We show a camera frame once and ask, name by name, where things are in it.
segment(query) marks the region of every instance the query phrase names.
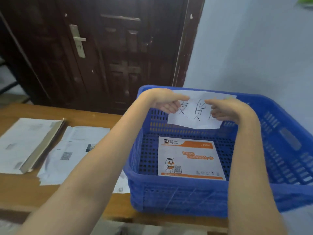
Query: wooden tabletop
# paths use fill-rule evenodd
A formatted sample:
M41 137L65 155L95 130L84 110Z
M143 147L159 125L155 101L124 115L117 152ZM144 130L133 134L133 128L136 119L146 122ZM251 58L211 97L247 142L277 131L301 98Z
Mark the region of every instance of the wooden tabletop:
M18 118L66 119L69 126L98 126L112 128L120 115L103 114L28 104L11 104L0 109L0 134L2 135ZM40 166L23 175L0 174L0 209L32 212L38 209L59 186L39 186ZM167 223L190 224L220 228L228 227L226 219L146 214L137 212L130 203L130 194L112 194L103 217L115 221L164 226Z

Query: person's left arm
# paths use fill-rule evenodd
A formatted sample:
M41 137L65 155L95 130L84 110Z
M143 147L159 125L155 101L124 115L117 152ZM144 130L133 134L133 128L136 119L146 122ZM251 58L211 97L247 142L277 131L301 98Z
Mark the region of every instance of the person's left arm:
M178 100L188 99L169 89L144 91L17 235L90 234L108 204L149 109L175 113L180 106Z

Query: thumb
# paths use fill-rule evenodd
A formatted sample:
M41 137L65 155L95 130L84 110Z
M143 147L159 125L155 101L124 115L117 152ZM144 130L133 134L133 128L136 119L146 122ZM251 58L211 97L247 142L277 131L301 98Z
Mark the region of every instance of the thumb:
M215 105L215 106L220 106L223 103L223 100L218 100L218 99L209 99L209 100L204 100L205 103L208 105Z
M188 101L189 99L190 97L187 95L177 94L177 93L173 95L173 101Z

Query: hand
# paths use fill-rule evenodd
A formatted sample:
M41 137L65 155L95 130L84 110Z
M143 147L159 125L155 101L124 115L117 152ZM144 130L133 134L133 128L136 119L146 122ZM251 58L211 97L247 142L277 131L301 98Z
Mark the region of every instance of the hand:
M211 114L220 121L233 121L239 124L242 117L256 116L256 113L249 105L236 98L231 97L224 100L211 99L204 100L204 102L212 105Z
M181 106L179 101L189 100L189 96L174 93L167 88L152 88L141 95L151 99L151 108L157 108L165 113L176 113Z

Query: person's left hand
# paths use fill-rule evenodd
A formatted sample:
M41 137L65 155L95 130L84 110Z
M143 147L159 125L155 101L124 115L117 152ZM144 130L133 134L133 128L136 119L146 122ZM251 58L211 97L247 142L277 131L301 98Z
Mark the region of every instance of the person's left hand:
M165 113L176 113L181 106L179 101L189 100L189 96L174 93L167 88L152 88L142 93L146 97L151 97L151 108L157 108Z

